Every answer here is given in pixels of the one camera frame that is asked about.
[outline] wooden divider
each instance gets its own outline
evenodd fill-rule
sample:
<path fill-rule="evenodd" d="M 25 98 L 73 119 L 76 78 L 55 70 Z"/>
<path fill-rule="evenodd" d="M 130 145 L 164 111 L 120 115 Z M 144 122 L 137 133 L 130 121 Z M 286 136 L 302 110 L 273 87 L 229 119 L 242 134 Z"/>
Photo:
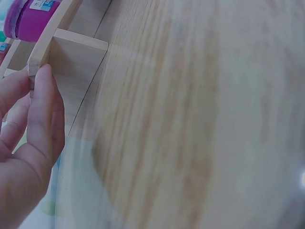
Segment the wooden divider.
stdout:
<path fill-rule="evenodd" d="M 67 134 L 107 49 L 107 42 L 74 32 L 54 34 L 49 63 L 64 100 Z"/>

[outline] finger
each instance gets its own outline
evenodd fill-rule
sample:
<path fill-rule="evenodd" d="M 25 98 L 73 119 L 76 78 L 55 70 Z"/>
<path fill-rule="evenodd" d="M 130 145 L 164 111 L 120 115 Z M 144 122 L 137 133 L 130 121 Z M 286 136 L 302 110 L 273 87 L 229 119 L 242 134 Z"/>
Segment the finger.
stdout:
<path fill-rule="evenodd" d="M 6 146 L 10 153 L 22 138 L 28 123 L 28 111 L 30 107 L 29 94 L 20 99 L 16 107 L 10 110 L 7 124 L 2 129 L 0 141 Z"/>
<path fill-rule="evenodd" d="M 65 146 L 65 116 L 63 99 L 58 90 L 54 77 L 52 78 L 55 91 L 54 108 L 52 116 L 52 144 L 53 144 L 53 163 L 55 163 Z"/>
<path fill-rule="evenodd" d="M 28 113 L 27 144 L 24 150 L 31 152 L 25 157 L 18 154 L 17 157 L 28 160 L 37 168 L 44 160 L 44 164 L 52 164 L 52 136 L 51 120 L 53 112 L 54 88 L 52 82 L 51 67 L 41 67 L 35 78 L 34 98 Z"/>
<path fill-rule="evenodd" d="M 21 70 L 0 80 L 0 119 L 30 91 L 28 73 Z"/>

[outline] jar label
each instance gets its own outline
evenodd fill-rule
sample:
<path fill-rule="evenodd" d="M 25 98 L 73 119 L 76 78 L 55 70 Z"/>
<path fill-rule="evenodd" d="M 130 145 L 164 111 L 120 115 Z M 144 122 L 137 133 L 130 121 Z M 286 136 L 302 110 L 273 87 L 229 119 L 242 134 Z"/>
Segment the jar label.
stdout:
<path fill-rule="evenodd" d="M 55 0 L 34 0 L 30 5 L 30 9 L 49 12 Z"/>
<path fill-rule="evenodd" d="M 9 44 L 7 44 L 7 43 L 3 43 L 1 46 L 0 46 L 0 51 L 5 51 L 6 49 L 7 49 L 7 47 L 8 47 L 8 45 Z"/>

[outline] wooden board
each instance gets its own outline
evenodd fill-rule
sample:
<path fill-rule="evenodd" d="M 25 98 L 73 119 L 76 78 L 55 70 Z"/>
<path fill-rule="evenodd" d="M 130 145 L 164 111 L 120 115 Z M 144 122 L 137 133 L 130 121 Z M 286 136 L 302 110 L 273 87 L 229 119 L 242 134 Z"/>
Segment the wooden board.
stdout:
<path fill-rule="evenodd" d="M 69 31 L 94 37 L 111 0 L 83 0 Z"/>
<path fill-rule="evenodd" d="M 304 227 L 304 17 L 301 0 L 112 1 L 93 161 L 126 228 Z"/>
<path fill-rule="evenodd" d="M 49 63 L 65 104 L 65 130 L 70 132 L 108 43 L 57 29 L 51 42 Z"/>
<path fill-rule="evenodd" d="M 36 75 L 38 69 L 48 62 L 50 42 L 55 31 L 67 29 L 82 0 L 63 0 L 44 29 L 28 61 L 29 75 Z"/>

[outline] wooden tabletop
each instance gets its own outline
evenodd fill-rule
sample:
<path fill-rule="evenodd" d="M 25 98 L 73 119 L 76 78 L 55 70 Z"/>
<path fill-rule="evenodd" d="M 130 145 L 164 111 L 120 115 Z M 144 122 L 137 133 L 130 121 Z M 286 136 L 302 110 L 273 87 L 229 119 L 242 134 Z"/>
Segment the wooden tabletop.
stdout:
<path fill-rule="evenodd" d="M 125 228 L 303 228 L 304 17 L 303 0 L 113 0 L 69 133 L 91 145 L 67 161 L 95 171 L 62 192 L 70 225 L 101 228 L 107 202 Z"/>

